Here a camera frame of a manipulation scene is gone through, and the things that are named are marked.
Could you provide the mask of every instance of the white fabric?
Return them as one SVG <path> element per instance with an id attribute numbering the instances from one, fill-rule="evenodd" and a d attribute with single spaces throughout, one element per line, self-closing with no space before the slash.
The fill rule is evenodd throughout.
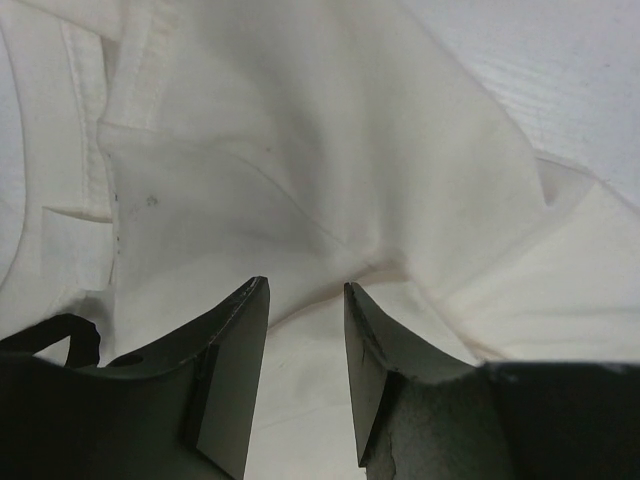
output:
<path id="1" fill-rule="evenodd" d="M 42 274 L 43 208 L 105 221 L 111 213 L 96 144 L 106 99 L 100 37 L 10 0 L 0 1 L 0 28 L 18 92 L 27 195 L 18 250 L 0 288 L 4 337 L 75 311 L 85 295 Z"/>
<path id="2" fill-rule="evenodd" d="M 34 354 L 35 357 L 44 358 L 56 365 L 64 365 L 69 356 L 69 347 L 71 346 L 71 337 L 63 338 L 59 342 L 49 345 L 44 350 Z"/>
<path id="3" fill-rule="evenodd" d="M 128 0 L 24 0 L 109 40 L 120 40 Z"/>
<path id="4" fill-rule="evenodd" d="M 105 290 L 113 264 L 113 225 L 45 208 L 42 275 L 51 283 Z"/>
<path id="5" fill-rule="evenodd" d="M 24 148 L 18 94 L 0 35 L 0 285 L 18 251 L 25 216 Z"/>

